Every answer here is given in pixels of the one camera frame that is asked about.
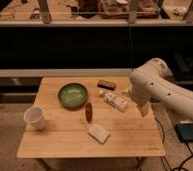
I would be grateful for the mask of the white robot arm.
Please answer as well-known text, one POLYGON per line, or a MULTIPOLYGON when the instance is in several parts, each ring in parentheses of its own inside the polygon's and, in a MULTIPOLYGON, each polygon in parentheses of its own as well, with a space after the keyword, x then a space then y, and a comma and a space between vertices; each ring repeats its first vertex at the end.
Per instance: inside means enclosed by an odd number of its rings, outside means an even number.
POLYGON ((153 97, 193 121, 193 91, 165 80, 168 70, 166 62, 160 58, 152 58, 134 69, 130 75, 130 97, 140 106, 153 97))

